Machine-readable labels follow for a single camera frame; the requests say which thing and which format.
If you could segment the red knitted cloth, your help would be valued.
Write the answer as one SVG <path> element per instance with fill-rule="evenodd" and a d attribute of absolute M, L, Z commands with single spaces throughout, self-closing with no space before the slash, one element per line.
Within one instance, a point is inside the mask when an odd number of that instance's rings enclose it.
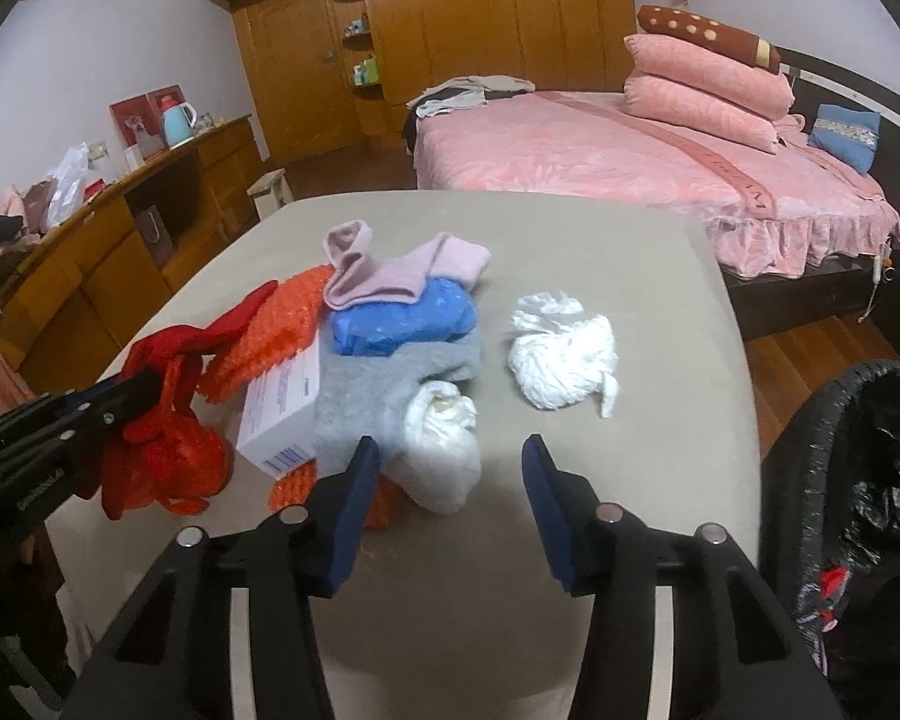
<path fill-rule="evenodd" d="M 160 392 L 155 405 L 103 450 L 100 491 L 107 517 L 118 520 L 151 504 L 196 515 L 226 486 L 232 472 L 229 444 L 199 421 L 191 402 L 205 359 L 232 348 L 276 289 L 276 281 L 267 281 L 208 327 L 172 325 L 131 346 L 119 377 L 152 372 Z"/>

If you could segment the white medicine box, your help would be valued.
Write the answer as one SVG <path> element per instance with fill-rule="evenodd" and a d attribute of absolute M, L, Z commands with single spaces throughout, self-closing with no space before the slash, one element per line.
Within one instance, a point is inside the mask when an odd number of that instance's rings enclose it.
<path fill-rule="evenodd" d="M 252 380 L 238 427 L 237 452 L 274 479 L 315 458 L 320 343 Z"/>

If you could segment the orange bubble wrap sheet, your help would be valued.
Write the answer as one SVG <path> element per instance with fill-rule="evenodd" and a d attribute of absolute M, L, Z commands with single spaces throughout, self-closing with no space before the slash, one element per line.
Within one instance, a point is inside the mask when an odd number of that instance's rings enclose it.
<path fill-rule="evenodd" d="M 331 265 L 312 266 L 279 283 L 238 340 L 211 359 L 198 382 L 201 397 L 208 403 L 222 403 L 238 388 L 308 348 L 326 312 L 323 291 L 333 271 Z M 271 512 L 281 505 L 302 504 L 315 483 L 317 465 L 313 458 L 294 472 L 281 473 L 269 493 Z M 380 479 L 365 528 L 385 530 L 395 525 L 406 514 L 406 505 L 408 497 L 403 489 L 386 478 Z"/>

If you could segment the grey sock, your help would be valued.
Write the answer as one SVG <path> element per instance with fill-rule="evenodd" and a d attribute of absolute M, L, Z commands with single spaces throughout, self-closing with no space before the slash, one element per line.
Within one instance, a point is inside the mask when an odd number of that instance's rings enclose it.
<path fill-rule="evenodd" d="M 317 476 L 344 472 L 364 436 L 383 461 L 403 448 L 409 402 L 424 382 L 468 382 L 482 367 L 481 340 L 471 332 L 455 341 L 406 343 L 385 356 L 341 356 L 329 325 L 320 330 L 320 392 L 315 403 Z"/>

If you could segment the white tissue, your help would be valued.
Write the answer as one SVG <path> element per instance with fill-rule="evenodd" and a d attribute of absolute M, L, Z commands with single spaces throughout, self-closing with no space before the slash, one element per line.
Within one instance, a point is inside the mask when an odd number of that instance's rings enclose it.
<path fill-rule="evenodd" d="M 383 474 L 421 509 L 461 511 L 482 477 L 478 411 L 452 382 L 429 380 L 404 413 L 400 451 Z"/>

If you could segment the white paper wad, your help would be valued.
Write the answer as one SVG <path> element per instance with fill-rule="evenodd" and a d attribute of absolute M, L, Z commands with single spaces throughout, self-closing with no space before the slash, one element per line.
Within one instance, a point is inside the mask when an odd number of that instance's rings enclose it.
<path fill-rule="evenodd" d="M 536 293 L 517 301 L 509 367 L 523 396 L 556 411 L 594 398 L 603 419 L 619 395 L 616 337 L 610 319 L 566 293 Z"/>

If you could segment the pink sock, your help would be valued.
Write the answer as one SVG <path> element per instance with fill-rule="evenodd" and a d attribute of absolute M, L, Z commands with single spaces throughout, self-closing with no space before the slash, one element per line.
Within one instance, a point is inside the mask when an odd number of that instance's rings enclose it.
<path fill-rule="evenodd" d="M 445 278 L 473 289 L 491 261 L 484 245 L 439 232 L 430 241 L 394 259 L 372 254 L 372 227 L 352 220 L 332 227 L 323 247 L 333 275 L 323 291 L 331 310 L 369 302 L 414 304 L 430 278 Z"/>

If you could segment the blue plastic bag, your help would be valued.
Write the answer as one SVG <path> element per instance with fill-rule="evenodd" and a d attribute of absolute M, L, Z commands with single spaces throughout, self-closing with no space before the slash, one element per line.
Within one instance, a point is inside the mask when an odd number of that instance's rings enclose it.
<path fill-rule="evenodd" d="M 377 301 L 333 310 L 329 331 L 336 355 L 386 358 L 408 343 L 459 340 L 478 322 L 475 301 L 460 283 L 429 278 L 413 304 Z"/>

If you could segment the wooden sideboard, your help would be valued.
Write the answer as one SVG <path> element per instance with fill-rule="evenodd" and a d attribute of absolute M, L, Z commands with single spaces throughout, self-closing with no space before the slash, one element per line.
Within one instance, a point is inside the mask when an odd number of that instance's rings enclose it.
<path fill-rule="evenodd" d="M 110 185 L 0 286 L 0 353 L 35 394 L 94 383 L 167 301 L 250 231 L 265 172 L 250 119 L 216 125 Z"/>

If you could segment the white plastic bag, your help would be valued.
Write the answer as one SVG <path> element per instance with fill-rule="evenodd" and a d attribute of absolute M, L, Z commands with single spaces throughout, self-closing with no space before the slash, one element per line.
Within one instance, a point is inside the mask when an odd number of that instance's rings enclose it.
<path fill-rule="evenodd" d="M 53 231 L 71 218 L 84 203 L 86 179 L 89 176 L 89 145 L 71 146 L 50 177 L 53 179 L 52 198 L 43 215 L 43 229 Z"/>

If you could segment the red gift box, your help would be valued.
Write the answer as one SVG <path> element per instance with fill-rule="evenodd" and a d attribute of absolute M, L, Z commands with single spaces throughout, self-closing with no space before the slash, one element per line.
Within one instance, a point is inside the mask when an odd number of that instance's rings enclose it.
<path fill-rule="evenodd" d="M 172 99 L 175 104 L 187 100 L 182 88 L 172 85 L 109 105 L 113 125 L 121 143 L 125 148 L 137 146 L 144 161 L 149 161 L 169 149 L 160 109 L 160 103 L 165 98 Z"/>

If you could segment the black headboard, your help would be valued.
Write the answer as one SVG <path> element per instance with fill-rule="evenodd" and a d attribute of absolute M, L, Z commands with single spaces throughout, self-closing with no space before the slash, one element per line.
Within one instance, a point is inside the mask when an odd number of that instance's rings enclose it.
<path fill-rule="evenodd" d="M 900 214 L 899 94 L 827 60 L 792 49 L 779 54 L 805 132 L 873 177 Z"/>

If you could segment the wooden wardrobe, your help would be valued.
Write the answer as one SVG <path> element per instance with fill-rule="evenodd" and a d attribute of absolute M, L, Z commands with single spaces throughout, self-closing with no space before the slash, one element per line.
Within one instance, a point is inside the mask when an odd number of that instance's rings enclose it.
<path fill-rule="evenodd" d="M 406 103 L 463 75 L 617 91 L 634 0 L 214 0 L 232 16 L 273 161 L 386 143 Z"/>

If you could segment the lower pink pillow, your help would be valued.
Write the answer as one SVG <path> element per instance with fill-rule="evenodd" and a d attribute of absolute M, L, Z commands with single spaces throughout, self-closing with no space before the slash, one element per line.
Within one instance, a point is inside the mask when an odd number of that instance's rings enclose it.
<path fill-rule="evenodd" d="M 777 128 L 766 117 L 662 76 L 634 71 L 624 82 L 624 109 L 632 117 L 692 128 L 763 153 L 779 149 Z"/>

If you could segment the clothes pile on bed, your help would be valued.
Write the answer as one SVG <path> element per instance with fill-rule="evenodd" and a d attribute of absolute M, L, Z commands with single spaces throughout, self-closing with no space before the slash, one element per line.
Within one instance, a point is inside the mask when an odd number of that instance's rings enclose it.
<path fill-rule="evenodd" d="M 416 119 L 429 119 L 453 110 L 481 107 L 494 99 L 535 93 L 536 85 L 525 78 L 509 75 L 464 75 L 425 89 L 406 105 Z"/>

